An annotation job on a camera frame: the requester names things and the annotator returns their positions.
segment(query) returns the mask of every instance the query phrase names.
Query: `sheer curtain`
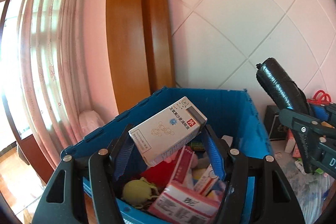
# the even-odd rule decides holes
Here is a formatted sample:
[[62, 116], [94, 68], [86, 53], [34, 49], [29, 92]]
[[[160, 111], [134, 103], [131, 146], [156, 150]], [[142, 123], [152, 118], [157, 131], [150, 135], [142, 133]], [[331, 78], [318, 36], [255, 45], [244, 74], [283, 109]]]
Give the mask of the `sheer curtain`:
[[81, 38], [82, 0], [23, 0], [18, 66], [29, 126], [51, 166], [79, 142], [79, 116], [92, 110]]

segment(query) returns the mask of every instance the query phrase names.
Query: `black plastic wrapped cylinder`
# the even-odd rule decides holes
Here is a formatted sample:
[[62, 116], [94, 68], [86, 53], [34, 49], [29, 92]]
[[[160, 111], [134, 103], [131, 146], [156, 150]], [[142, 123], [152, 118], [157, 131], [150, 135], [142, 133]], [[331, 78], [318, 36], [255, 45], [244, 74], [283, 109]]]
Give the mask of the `black plastic wrapped cylinder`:
[[[311, 109], [306, 96], [285, 70], [274, 58], [268, 58], [262, 64], [257, 64], [257, 80], [278, 108], [290, 108], [303, 114], [311, 115]], [[307, 137], [301, 132], [293, 132], [299, 148], [306, 173], [313, 171], [308, 156]]]

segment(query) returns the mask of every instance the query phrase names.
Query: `blue crate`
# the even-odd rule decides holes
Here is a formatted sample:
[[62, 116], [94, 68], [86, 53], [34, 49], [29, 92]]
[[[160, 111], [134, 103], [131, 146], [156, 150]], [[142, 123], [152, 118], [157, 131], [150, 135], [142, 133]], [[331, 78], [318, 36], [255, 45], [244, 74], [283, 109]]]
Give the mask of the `blue crate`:
[[[138, 125], [162, 109], [187, 96], [195, 106], [208, 118], [218, 137], [234, 137], [234, 147], [245, 155], [262, 159], [272, 155], [272, 148], [264, 125], [259, 119], [250, 96], [246, 90], [203, 90], [171, 89], [164, 87], [150, 97], [139, 102], [135, 107], [118, 115], [113, 121], [98, 128], [76, 145], [62, 151], [74, 158], [89, 156], [108, 146], [113, 138], [123, 132], [128, 123]], [[91, 196], [89, 181], [84, 181], [84, 189]], [[253, 200], [254, 178], [249, 178], [242, 223], [248, 223]], [[143, 213], [121, 200], [117, 200], [124, 219], [134, 224], [167, 224], [167, 222]]]

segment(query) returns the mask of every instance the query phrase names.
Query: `metal bolt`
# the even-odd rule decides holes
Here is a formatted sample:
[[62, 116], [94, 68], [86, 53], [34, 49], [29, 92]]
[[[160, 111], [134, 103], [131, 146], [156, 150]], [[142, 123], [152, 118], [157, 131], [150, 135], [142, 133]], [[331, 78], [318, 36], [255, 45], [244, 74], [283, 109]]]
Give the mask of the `metal bolt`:
[[72, 156], [71, 156], [71, 155], [66, 155], [66, 156], [63, 158], [63, 161], [65, 161], [65, 162], [68, 162], [68, 161], [70, 161], [70, 160], [72, 160]]
[[109, 151], [106, 148], [103, 148], [98, 151], [98, 154], [101, 156], [105, 156]]
[[266, 159], [266, 161], [268, 161], [268, 162], [273, 162], [273, 161], [274, 161], [274, 158], [273, 158], [273, 156], [271, 156], [271, 155], [267, 155], [267, 156], [265, 157], [265, 159]]
[[233, 156], [237, 156], [237, 155], [239, 154], [239, 150], [236, 149], [236, 148], [232, 148], [232, 149], [230, 150], [230, 153], [231, 153], [231, 155], [233, 155]]

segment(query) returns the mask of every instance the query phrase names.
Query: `green toy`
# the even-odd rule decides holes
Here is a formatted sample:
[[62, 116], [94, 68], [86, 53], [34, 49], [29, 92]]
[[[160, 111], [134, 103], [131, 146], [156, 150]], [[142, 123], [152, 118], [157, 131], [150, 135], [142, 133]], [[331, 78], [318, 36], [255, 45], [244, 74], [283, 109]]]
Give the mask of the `green toy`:
[[122, 199], [133, 207], [140, 209], [146, 201], [158, 196], [157, 187], [149, 183], [145, 178], [141, 178], [139, 180], [131, 180], [125, 184]]

